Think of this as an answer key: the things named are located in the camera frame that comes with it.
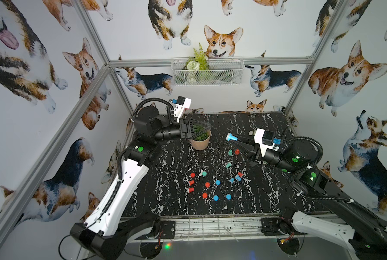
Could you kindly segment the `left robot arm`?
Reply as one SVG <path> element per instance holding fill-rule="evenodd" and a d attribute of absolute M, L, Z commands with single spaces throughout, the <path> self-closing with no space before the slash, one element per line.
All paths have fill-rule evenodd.
<path fill-rule="evenodd" d="M 127 243 L 141 236 L 161 238 L 163 231 L 157 214 L 144 212 L 126 222 L 121 217 L 132 194 L 160 155 L 163 143 L 198 137 L 200 134 L 193 129 L 195 125 L 203 126 L 204 131 L 211 128 L 207 122 L 183 118 L 191 102 L 182 96 L 171 101 L 152 97 L 134 109 L 131 119 L 134 139 L 117 156 L 118 174 L 113 184 L 97 209 L 83 223 L 75 223 L 71 228 L 70 236 L 84 249 L 103 260 L 116 260 Z"/>

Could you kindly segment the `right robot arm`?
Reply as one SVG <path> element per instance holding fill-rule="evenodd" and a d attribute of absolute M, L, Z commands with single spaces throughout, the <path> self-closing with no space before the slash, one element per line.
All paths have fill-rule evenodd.
<path fill-rule="evenodd" d="M 322 204 L 344 221 L 337 224 L 287 210 L 280 221 L 289 231 L 327 240 L 353 252 L 360 260 L 387 260 L 387 221 L 344 193 L 317 167 L 323 156 L 319 142 L 305 136 L 280 140 L 270 133 L 229 133 L 226 140 L 246 156 L 250 165 L 271 165 L 289 174 L 287 182 L 296 196 Z"/>

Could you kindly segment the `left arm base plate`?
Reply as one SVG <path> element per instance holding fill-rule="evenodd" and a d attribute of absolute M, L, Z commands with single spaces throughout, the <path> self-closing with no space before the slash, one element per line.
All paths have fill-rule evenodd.
<path fill-rule="evenodd" d="M 175 221 L 161 221 L 155 239 L 174 239 L 176 233 Z"/>

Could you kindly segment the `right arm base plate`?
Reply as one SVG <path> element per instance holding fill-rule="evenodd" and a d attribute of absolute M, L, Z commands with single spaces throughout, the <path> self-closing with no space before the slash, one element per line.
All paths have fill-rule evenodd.
<path fill-rule="evenodd" d="M 280 235 L 304 235 L 297 231 L 293 226 L 291 218 L 261 218 L 261 233 L 265 236 L 280 236 Z"/>

